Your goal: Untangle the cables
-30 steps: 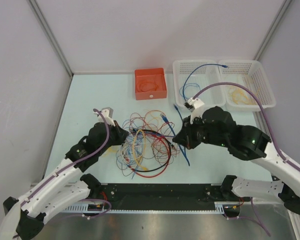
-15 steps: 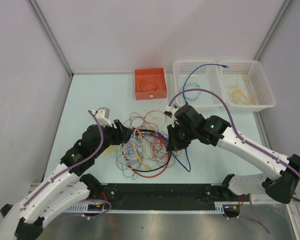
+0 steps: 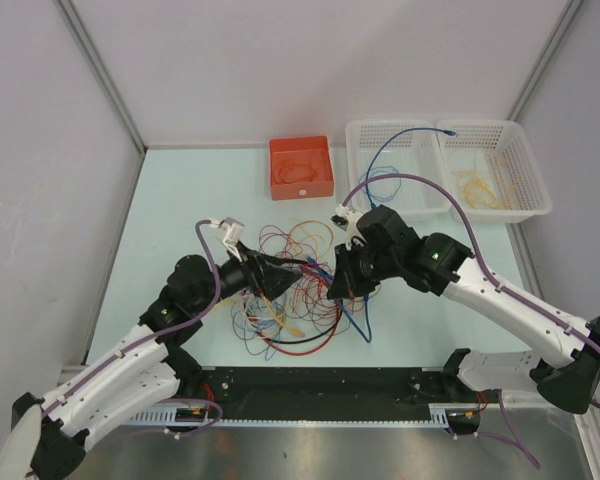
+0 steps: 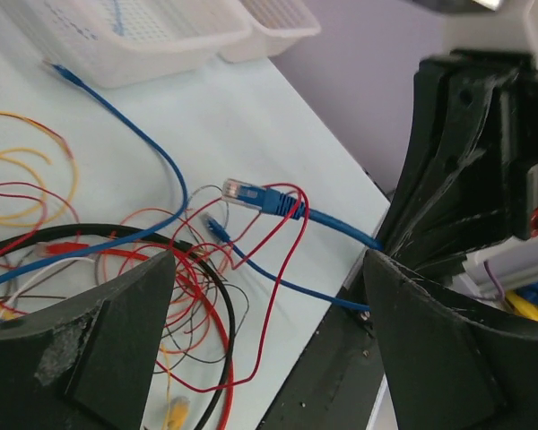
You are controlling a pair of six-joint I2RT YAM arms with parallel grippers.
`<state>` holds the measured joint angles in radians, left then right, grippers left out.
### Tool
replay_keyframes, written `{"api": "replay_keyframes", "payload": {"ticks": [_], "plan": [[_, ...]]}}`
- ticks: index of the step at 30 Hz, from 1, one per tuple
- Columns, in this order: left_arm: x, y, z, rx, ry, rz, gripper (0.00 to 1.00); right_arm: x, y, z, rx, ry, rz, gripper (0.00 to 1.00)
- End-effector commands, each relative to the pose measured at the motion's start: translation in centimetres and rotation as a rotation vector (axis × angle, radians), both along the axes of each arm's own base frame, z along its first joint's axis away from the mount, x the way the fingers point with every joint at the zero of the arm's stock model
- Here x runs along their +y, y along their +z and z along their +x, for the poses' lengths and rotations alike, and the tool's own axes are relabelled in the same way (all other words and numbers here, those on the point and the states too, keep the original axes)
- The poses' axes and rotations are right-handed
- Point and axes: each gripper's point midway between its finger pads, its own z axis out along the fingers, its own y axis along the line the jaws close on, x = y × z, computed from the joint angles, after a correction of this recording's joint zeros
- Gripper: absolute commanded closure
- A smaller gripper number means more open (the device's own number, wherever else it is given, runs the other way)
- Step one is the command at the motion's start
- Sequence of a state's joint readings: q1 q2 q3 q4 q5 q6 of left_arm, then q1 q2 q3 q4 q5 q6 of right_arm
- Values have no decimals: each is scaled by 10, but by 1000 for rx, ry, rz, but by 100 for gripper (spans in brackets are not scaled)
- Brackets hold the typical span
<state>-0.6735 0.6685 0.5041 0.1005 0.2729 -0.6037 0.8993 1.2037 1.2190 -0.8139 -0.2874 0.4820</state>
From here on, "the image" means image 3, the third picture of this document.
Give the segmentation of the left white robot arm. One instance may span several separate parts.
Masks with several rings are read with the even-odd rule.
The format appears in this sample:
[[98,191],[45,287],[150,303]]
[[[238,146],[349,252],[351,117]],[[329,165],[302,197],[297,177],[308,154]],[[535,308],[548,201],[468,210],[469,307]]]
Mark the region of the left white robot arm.
[[202,368],[183,346],[203,317],[244,290],[274,300],[300,277],[298,268],[244,245],[222,265],[201,255],[181,258],[158,298],[115,347],[56,390],[40,398],[25,393],[13,403],[14,424],[29,410],[42,410],[37,443],[26,450],[25,475],[64,479],[134,414],[171,397],[194,397]]

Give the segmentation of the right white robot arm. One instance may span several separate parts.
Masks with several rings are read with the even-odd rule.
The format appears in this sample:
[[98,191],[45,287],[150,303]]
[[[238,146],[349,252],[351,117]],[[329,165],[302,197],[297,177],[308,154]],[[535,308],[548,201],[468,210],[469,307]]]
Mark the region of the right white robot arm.
[[448,235],[418,236],[386,206],[360,213],[339,205],[331,220],[347,241],[335,248],[329,299],[363,297],[382,281],[400,278],[417,291],[473,309],[527,345],[509,353],[455,350],[441,376],[449,399],[513,390],[537,393],[572,414],[593,405],[600,381],[600,317],[586,321],[560,311],[495,274]]

